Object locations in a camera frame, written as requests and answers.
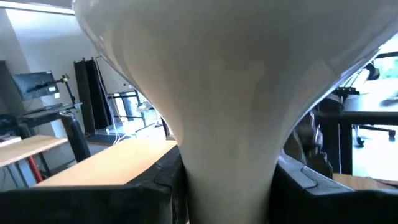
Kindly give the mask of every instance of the floor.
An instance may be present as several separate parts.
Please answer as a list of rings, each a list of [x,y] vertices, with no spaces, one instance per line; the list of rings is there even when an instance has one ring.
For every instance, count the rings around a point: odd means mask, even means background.
[[[379,127],[398,130],[398,126]],[[398,140],[382,131],[361,129],[359,135],[365,143],[359,147],[353,140],[353,175],[398,180]]]

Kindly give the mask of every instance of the office chair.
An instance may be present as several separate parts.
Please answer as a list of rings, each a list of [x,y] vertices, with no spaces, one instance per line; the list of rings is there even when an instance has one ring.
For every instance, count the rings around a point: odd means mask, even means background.
[[[374,67],[374,63],[373,62],[367,64],[365,69],[369,70],[369,76],[366,79],[366,81],[377,80],[380,77],[380,71],[379,71],[378,68]],[[371,131],[385,131],[385,132],[388,132],[388,136],[390,138],[393,138],[396,135],[396,131],[395,130],[387,129],[387,128],[378,128],[378,127],[374,127],[372,125],[357,125],[357,124],[354,124],[353,125],[353,129],[355,129],[356,142],[361,147],[363,146],[365,141],[363,141],[361,139],[361,137],[359,136],[359,130],[360,129],[371,130]]]

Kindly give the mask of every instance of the black desk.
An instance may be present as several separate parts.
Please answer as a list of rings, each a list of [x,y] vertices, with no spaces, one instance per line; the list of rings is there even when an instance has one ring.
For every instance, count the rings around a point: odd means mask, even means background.
[[[40,126],[42,124],[46,124],[52,121],[56,121],[60,119],[60,112],[63,110],[70,110],[70,109],[79,109],[81,103],[76,103],[74,105],[64,105],[57,108],[53,108],[51,110],[40,111],[37,113],[22,115],[17,118],[18,120],[18,127],[20,131],[21,138],[28,138],[32,136],[32,128],[36,126]],[[42,153],[39,153],[40,160],[43,164],[45,172],[47,175],[51,175],[50,169],[45,162],[44,156]]]
[[[398,79],[375,80],[367,84],[378,86],[369,93],[350,96],[338,118],[340,129],[341,173],[353,173],[353,124],[398,125]]]

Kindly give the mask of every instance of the wooden desk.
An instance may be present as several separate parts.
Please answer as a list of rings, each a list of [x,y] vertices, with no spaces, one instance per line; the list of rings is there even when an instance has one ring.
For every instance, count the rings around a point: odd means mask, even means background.
[[[387,184],[398,184],[388,180],[376,180],[369,177],[353,177],[352,175],[333,174],[333,180],[354,190],[396,189]]]
[[[36,184],[36,179],[25,159],[57,147],[67,141],[67,138],[36,135],[0,147],[0,166],[7,166],[17,188],[29,187]]]
[[[48,178],[36,187],[123,185],[147,170],[175,141],[127,139]]]

